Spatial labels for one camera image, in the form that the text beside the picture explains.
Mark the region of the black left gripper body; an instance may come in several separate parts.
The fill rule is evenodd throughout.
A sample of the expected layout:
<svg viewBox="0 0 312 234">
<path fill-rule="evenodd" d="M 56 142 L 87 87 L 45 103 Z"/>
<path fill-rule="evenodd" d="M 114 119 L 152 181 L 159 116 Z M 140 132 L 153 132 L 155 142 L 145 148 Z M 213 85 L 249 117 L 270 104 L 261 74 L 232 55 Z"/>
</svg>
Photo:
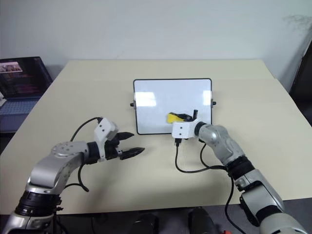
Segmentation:
<svg viewBox="0 0 312 234">
<path fill-rule="evenodd" d="M 122 154 L 122 150 L 119 148 L 119 138 L 115 136 L 112 140 L 107 140 L 104 145 L 105 159 L 111 160 L 119 157 Z"/>
</svg>

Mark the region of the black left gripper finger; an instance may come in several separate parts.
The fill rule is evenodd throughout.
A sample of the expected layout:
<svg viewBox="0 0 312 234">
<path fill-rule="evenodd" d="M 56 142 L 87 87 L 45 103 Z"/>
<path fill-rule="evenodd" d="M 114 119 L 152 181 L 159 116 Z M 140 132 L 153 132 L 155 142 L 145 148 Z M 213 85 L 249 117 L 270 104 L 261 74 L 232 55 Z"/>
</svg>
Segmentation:
<svg viewBox="0 0 312 234">
<path fill-rule="evenodd" d="M 127 151 L 123 151 L 121 156 L 120 156 L 120 159 L 125 160 L 125 159 L 135 157 L 135 156 L 141 154 L 144 150 L 145 150 L 145 148 L 142 148 L 142 147 L 131 148 Z"/>
<path fill-rule="evenodd" d="M 121 141 L 121 140 L 126 140 L 126 139 L 129 139 L 131 137 L 133 137 L 134 134 L 133 133 L 130 133 L 130 132 L 118 132 L 116 134 L 116 139 L 118 141 Z"/>
</svg>

